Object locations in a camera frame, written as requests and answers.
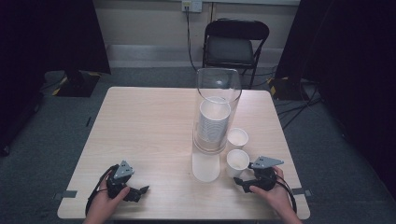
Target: human hand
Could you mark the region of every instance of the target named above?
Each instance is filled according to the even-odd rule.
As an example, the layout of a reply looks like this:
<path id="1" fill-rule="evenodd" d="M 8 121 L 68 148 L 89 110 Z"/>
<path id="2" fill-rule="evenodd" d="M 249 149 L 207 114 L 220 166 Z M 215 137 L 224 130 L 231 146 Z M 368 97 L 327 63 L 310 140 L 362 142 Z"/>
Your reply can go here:
<path id="1" fill-rule="evenodd" d="M 106 180 L 110 173 L 111 171 L 107 173 L 106 177 L 100 183 L 99 191 L 92 200 L 84 224 L 104 223 L 114 214 L 122 199 L 128 195 L 130 188 L 125 187 L 114 199 L 108 197 Z"/>
<path id="2" fill-rule="evenodd" d="M 283 171 L 276 166 L 273 168 L 276 175 L 281 177 L 278 177 L 277 181 L 283 182 Z M 285 223 L 302 223 L 291 207 L 289 194 L 280 185 L 275 184 L 274 188 L 269 191 L 256 186 L 250 186 L 249 189 L 267 201 Z"/>

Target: gray carpet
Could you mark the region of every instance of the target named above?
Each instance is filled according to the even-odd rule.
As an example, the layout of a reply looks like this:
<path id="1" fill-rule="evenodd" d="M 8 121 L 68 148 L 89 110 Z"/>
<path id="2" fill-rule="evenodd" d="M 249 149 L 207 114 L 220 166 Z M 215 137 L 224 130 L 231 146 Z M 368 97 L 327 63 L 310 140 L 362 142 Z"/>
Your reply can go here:
<path id="1" fill-rule="evenodd" d="M 47 73 L 44 86 L 62 75 Z M 255 82 L 260 84 L 265 78 L 257 77 Z M 247 84 L 249 77 L 243 79 Z M 56 86 L 44 89 L 39 111 L 10 145 L 10 155 L 0 158 L 0 223 L 81 223 L 59 219 L 60 201 L 52 197 L 67 188 L 106 90 L 112 86 L 194 88 L 195 73 L 189 67 L 113 68 L 112 75 L 100 78 L 90 98 L 55 97 L 51 93 Z M 313 92 L 314 86 L 305 87 L 309 94 Z M 274 103 L 278 112 L 303 104 Z M 297 112 L 279 116 L 282 125 Z M 396 223 L 395 202 L 336 123 L 326 106 L 318 103 L 306 108 L 284 131 L 302 185 L 313 194 L 307 198 L 311 218 L 304 223 Z"/>

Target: black stand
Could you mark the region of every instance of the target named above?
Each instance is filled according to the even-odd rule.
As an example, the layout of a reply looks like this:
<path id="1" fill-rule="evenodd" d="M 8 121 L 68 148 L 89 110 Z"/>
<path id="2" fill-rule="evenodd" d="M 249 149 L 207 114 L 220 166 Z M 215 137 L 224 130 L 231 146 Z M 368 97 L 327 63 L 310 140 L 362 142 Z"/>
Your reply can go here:
<path id="1" fill-rule="evenodd" d="M 100 76 L 96 73 L 65 71 L 67 78 L 53 93 L 56 96 L 91 97 Z"/>
<path id="2" fill-rule="evenodd" d="M 308 95 L 300 83 L 293 84 L 288 78 L 270 78 L 268 86 L 277 100 L 307 101 Z"/>

